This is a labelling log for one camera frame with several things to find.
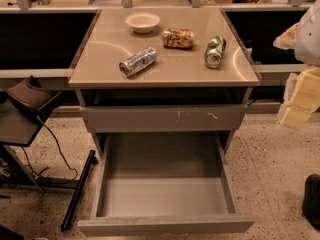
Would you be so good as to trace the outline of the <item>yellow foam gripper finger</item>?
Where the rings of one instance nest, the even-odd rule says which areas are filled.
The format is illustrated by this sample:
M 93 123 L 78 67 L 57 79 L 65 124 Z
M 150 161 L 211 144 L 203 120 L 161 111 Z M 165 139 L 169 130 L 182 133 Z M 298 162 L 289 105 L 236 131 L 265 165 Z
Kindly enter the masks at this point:
M 287 79 L 279 124 L 290 129 L 301 128 L 320 108 L 320 68 L 313 67 Z

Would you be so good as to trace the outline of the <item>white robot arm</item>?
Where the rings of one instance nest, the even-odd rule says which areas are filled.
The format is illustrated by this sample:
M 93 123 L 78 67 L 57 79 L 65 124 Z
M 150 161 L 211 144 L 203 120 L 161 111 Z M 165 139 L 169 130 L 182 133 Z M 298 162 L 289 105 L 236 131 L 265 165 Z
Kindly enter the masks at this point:
M 300 21 L 278 36 L 273 46 L 293 49 L 295 58 L 310 66 L 287 79 L 278 123 L 289 129 L 301 128 L 320 108 L 320 0 L 307 10 Z

